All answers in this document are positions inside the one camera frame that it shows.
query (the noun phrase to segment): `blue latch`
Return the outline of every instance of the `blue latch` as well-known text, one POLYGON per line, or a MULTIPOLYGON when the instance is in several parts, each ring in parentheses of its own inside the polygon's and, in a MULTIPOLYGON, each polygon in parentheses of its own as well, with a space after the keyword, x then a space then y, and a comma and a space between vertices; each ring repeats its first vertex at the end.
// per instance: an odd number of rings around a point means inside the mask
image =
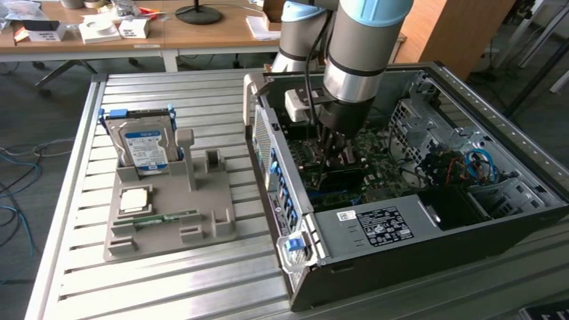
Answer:
POLYGON ((278 169, 278 162, 273 161, 270 164, 270 173, 275 173, 275 170, 278 169))
POLYGON ((110 110, 110 112, 107 113, 107 117, 110 119, 125 118, 126 114, 127 114, 126 109, 115 109, 115 110, 110 110))
POLYGON ((286 249, 289 252, 302 250, 305 247, 302 238, 294 238, 286 241, 286 249))

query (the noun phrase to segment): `power supply label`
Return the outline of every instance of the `power supply label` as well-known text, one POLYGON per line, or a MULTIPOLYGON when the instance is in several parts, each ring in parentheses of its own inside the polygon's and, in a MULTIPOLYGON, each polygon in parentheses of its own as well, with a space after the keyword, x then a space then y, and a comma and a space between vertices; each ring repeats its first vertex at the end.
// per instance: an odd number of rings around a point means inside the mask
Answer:
POLYGON ((413 238, 413 232, 395 207, 357 213, 357 221, 373 247, 413 238))

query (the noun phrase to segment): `aluminum table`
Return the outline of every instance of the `aluminum table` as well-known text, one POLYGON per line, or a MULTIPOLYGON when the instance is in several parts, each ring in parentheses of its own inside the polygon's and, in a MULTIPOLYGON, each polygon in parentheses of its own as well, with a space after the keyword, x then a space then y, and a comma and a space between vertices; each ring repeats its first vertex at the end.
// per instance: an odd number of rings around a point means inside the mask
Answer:
POLYGON ((521 306, 569 294, 562 220, 499 257, 290 313, 243 140, 242 77, 254 71, 94 76, 26 319, 509 319, 521 306), (219 148, 227 159, 238 238, 106 263, 115 151, 97 111, 169 103, 177 125, 193 128, 193 155, 219 148))

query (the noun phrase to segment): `motherboard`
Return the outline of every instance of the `motherboard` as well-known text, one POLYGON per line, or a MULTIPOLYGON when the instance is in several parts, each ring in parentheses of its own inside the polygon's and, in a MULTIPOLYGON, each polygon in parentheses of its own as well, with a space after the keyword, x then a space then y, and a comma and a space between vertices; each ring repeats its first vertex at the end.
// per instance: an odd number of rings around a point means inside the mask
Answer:
POLYGON ((418 186, 418 181, 407 182, 402 178, 399 166, 386 152, 386 135, 383 130, 361 130, 353 147, 363 175, 362 183, 350 189, 327 192, 317 189, 322 164, 315 138, 289 141, 290 153, 315 212, 401 197, 418 186))

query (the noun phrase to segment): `hard drive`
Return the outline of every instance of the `hard drive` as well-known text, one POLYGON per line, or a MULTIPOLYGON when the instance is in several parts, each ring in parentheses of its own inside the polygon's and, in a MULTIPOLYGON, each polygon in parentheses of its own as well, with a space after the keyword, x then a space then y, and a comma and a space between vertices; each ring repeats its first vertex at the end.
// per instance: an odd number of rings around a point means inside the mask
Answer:
POLYGON ((166 171, 167 162, 179 159, 174 142, 174 110, 111 110, 100 122, 113 141, 121 167, 134 166, 138 175, 166 171))

